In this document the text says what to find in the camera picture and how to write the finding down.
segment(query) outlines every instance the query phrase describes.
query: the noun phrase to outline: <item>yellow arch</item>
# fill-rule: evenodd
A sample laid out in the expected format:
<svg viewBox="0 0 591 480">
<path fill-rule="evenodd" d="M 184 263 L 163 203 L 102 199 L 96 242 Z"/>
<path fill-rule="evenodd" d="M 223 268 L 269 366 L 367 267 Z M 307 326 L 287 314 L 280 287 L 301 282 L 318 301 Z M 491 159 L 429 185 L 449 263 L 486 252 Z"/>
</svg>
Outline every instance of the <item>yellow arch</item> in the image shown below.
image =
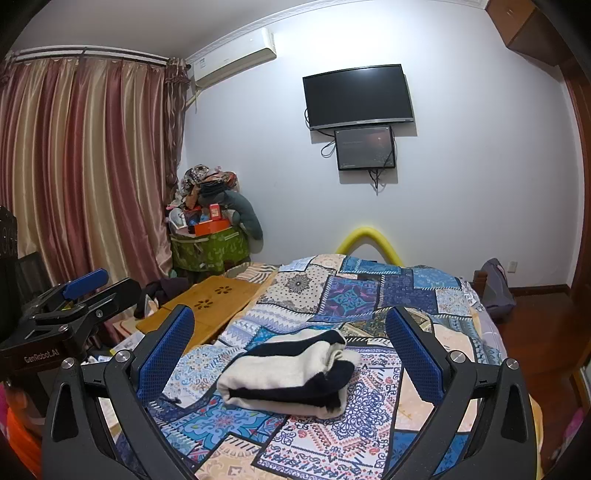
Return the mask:
<svg viewBox="0 0 591 480">
<path fill-rule="evenodd" d="M 385 254 L 386 259 L 392 264 L 398 267 L 403 267 L 404 264 L 400 257 L 396 253 L 396 250 L 390 245 L 390 242 L 386 240 L 380 232 L 378 232 L 375 228 L 371 228 L 368 226 L 363 226 L 353 230 L 347 238 L 340 244 L 336 253 L 348 255 L 350 252 L 351 247 L 353 244 L 359 240 L 361 237 L 367 236 L 371 238 L 374 242 L 378 244 L 378 246 L 382 249 L 382 252 Z"/>
</svg>

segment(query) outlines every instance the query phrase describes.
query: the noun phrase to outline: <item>metal screw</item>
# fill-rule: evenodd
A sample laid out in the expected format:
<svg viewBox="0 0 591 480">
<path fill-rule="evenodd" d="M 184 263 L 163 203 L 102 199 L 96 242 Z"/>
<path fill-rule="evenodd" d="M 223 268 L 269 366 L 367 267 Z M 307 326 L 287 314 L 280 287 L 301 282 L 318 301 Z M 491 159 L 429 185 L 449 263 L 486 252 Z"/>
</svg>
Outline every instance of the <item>metal screw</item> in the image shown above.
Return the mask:
<svg viewBox="0 0 591 480">
<path fill-rule="evenodd" d="M 519 362 L 514 358 L 507 359 L 507 366 L 512 370 L 517 370 L 519 368 Z"/>
<path fill-rule="evenodd" d="M 454 350 L 449 354 L 449 357 L 452 359 L 453 362 L 457 364 L 462 364 L 466 361 L 466 355 L 458 350 Z"/>
<path fill-rule="evenodd" d="M 71 356 L 69 356 L 61 363 L 61 367 L 65 368 L 65 369 L 72 368 L 75 363 L 76 363 L 76 360 L 74 360 Z"/>
<path fill-rule="evenodd" d="M 129 350 L 121 350 L 115 354 L 115 360 L 120 364 L 129 360 L 129 357 L 131 357 L 131 352 Z"/>
</svg>

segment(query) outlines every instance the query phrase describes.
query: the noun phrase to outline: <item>folded sweater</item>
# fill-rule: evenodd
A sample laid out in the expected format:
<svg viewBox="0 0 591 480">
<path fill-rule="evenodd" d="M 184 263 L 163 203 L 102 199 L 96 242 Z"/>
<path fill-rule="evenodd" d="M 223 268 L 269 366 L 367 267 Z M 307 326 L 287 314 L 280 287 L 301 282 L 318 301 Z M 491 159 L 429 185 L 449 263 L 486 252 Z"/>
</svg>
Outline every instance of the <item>folded sweater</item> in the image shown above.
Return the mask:
<svg viewBox="0 0 591 480">
<path fill-rule="evenodd" d="M 337 417 L 359 363 L 359 354 L 345 346 L 338 330 L 274 336 L 236 358 L 217 379 L 217 390 L 225 403 L 249 410 Z"/>
</svg>

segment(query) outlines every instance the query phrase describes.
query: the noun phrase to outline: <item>blue textured pad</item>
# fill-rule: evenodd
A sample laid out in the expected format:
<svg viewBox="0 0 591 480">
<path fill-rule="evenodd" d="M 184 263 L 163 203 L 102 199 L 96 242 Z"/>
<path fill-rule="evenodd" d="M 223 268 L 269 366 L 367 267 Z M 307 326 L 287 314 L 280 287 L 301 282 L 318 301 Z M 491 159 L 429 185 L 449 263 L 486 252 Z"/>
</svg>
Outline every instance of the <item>blue textured pad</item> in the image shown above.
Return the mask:
<svg viewBox="0 0 591 480">
<path fill-rule="evenodd" d="M 64 288 L 63 296 L 66 300 L 79 299 L 81 296 L 90 293 L 103 285 L 107 285 L 109 281 L 109 274 L 104 268 L 99 268 L 94 272 L 90 272 L 84 277 L 72 280 L 66 288 Z"/>
<path fill-rule="evenodd" d="M 137 397 L 143 405 L 156 400 L 193 336 L 193 312 L 185 307 L 152 350 L 139 371 Z"/>
<path fill-rule="evenodd" d="M 397 309 L 386 316 L 386 334 L 421 399 L 439 405 L 444 393 L 441 370 Z"/>
</svg>

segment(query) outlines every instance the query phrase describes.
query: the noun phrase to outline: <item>bed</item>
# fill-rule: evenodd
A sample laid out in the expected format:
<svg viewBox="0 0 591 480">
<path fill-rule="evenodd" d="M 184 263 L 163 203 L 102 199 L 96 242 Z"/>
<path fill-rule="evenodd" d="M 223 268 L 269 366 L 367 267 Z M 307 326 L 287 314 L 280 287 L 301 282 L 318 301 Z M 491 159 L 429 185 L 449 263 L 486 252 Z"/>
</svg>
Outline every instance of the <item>bed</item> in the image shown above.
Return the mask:
<svg viewBox="0 0 591 480">
<path fill-rule="evenodd" d="M 200 480 L 374 480 L 392 468 L 433 408 L 420 400 L 385 334 L 394 305 L 404 306 L 448 350 L 486 364 L 506 358 L 470 283 L 435 268 L 323 254 L 277 269 L 249 264 L 229 276 L 260 287 L 216 339 L 181 358 L 161 398 L 148 408 Z M 224 405 L 216 379 L 235 356 L 304 328 L 339 329 L 347 348 L 361 355 L 343 415 L 319 420 Z M 541 413 L 532 403 L 539 447 Z M 477 410 L 478 400 L 472 400 L 437 473 L 458 460 Z M 117 447 L 123 461 L 142 473 L 123 435 Z"/>
</svg>

